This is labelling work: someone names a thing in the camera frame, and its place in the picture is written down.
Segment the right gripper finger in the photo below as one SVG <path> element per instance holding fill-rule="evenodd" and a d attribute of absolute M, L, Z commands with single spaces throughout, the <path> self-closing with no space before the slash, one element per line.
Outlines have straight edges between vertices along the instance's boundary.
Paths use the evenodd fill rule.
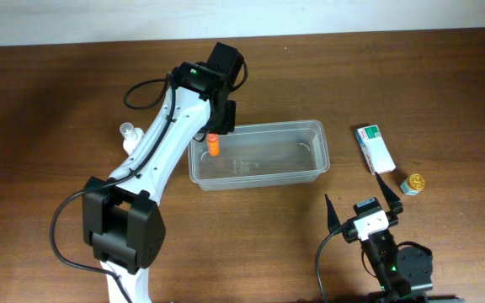
<path fill-rule="evenodd" d="M 381 192 L 390 209 L 399 209 L 401 207 L 400 198 L 386 185 L 379 173 L 375 173 L 376 180 L 380 186 Z"/>
<path fill-rule="evenodd" d="M 336 210 L 333 207 L 331 199 L 325 194 L 325 201 L 327 205 L 327 224 L 330 234 L 337 234 L 341 230 L 341 222 L 338 218 Z"/>

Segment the orange tablet tube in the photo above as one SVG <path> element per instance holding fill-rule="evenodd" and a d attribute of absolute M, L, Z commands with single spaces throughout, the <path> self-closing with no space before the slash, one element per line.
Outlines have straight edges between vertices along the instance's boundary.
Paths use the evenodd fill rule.
<path fill-rule="evenodd" d="M 206 141 L 209 155 L 217 157 L 221 152 L 220 137 L 217 134 L 208 134 Z"/>

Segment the white spray bottle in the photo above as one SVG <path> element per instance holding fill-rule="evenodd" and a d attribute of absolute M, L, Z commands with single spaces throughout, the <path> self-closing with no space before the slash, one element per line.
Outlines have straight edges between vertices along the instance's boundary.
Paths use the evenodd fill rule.
<path fill-rule="evenodd" d="M 120 125 L 120 133 L 124 139 L 123 148 L 128 155 L 131 155 L 141 142 L 144 132 L 141 128 L 136 128 L 132 123 L 125 122 Z"/>

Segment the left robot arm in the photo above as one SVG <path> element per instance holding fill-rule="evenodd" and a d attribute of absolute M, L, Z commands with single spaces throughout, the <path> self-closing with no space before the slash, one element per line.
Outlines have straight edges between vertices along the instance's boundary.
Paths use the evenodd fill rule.
<path fill-rule="evenodd" d="M 166 236 L 159 203 L 187 145 L 201 133 L 234 130 L 229 94 L 247 73 L 243 55 L 216 43 L 205 62 L 183 62 L 162 80 L 162 107 L 148 130 L 122 125 L 128 157 L 105 180 L 90 178 L 82 197 L 83 238 L 101 262 L 112 302 L 148 302 L 148 269 Z"/>

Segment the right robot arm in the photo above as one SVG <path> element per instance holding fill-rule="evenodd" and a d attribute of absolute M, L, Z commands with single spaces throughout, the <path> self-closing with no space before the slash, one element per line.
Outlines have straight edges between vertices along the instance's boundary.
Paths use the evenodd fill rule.
<path fill-rule="evenodd" d="M 453 295 L 429 296 L 434 285 L 433 252 L 416 242 L 397 243 L 390 228 L 398 223 L 403 212 L 400 198 L 376 175 L 383 197 L 389 207 L 384 210 L 377 198 L 372 197 L 354 205 L 355 216 L 342 223 L 329 197 L 325 198 L 329 235 L 322 241 L 315 257 L 318 287 L 328 301 L 320 275 L 320 255 L 328 241 L 337 235 L 347 243 L 361 245 L 361 261 L 370 275 L 377 279 L 381 289 L 369 293 L 366 302 L 463 302 Z"/>

